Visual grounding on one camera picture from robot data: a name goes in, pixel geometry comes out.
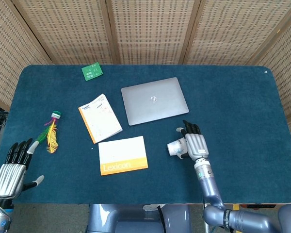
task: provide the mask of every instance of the green feather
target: green feather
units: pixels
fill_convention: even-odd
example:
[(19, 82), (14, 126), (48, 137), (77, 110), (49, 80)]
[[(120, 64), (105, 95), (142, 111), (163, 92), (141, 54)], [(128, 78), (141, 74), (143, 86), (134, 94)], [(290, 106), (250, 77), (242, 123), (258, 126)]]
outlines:
[(37, 137), (36, 141), (38, 141), (39, 143), (43, 142), (49, 132), (49, 126)]

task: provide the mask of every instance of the yellow feather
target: yellow feather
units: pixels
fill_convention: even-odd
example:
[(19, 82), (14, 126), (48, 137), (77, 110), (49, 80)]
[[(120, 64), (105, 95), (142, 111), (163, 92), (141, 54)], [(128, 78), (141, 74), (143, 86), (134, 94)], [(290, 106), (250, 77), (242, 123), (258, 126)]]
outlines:
[(58, 144), (56, 141), (56, 130), (57, 128), (55, 125), (55, 121), (53, 121), (48, 131), (48, 152), (49, 153), (54, 153), (58, 148)]

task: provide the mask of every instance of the floor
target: floor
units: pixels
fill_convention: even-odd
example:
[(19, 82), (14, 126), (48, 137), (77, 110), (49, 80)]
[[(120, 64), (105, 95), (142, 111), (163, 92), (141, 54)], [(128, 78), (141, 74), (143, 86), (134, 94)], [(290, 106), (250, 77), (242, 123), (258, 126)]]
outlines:
[[(191, 205), (193, 233), (205, 232), (202, 210), (201, 205)], [(278, 222), (277, 211), (278, 207), (258, 210), (258, 212), (264, 213)], [(9, 233), (84, 233), (88, 216), (88, 204), (15, 204), (13, 222)], [(216, 228), (214, 232), (223, 233), (225, 231)]]

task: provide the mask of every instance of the table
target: table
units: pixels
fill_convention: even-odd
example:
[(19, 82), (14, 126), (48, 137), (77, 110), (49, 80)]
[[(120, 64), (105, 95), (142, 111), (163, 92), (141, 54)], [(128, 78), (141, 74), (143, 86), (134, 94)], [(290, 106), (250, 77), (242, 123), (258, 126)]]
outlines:
[[(16, 141), (37, 137), (62, 112), (55, 154), (39, 146), (26, 181), (45, 175), (18, 202), (202, 203), (190, 159), (169, 156), (182, 119), (199, 125), (226, 203), (291, 202), (291, 135), (271, 71), (246, 66), (104, 65), (85, 81), (83, 66), (28, 66), (20, 75), (0, 145), (0, 166)], [(190, 112), (129, 126), (121, 88), (178, 77)], [(123, 128), (107, 139), (144, 136), (148, 169), (101, 176), (78, 107), (104, 93)]]

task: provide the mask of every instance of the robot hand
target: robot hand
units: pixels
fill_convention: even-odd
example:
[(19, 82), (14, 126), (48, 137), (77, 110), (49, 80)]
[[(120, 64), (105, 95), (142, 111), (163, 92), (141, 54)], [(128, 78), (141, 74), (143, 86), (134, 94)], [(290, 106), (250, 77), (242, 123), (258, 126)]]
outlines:
[(22, 191), (38, 186), (44, 176), (31, 183), (24, 184), (26, 171), (38, 143), (29, 147), (32, 139), (27, 142), (14, 143), (8, 151), (5, 163), (0, 169), (0, 233), (7, 232), (12, 222), (13, 199)]
[(191, 124), (183, 120), (185, 128), (177, 128), (185, 138), (188, 152), (180, 155), (181, 159), (190, 157), (193, 161), (200, 158), (208, 158), (209, 152), (204, 136), (201, 134), (199, 127), (196, 124)]

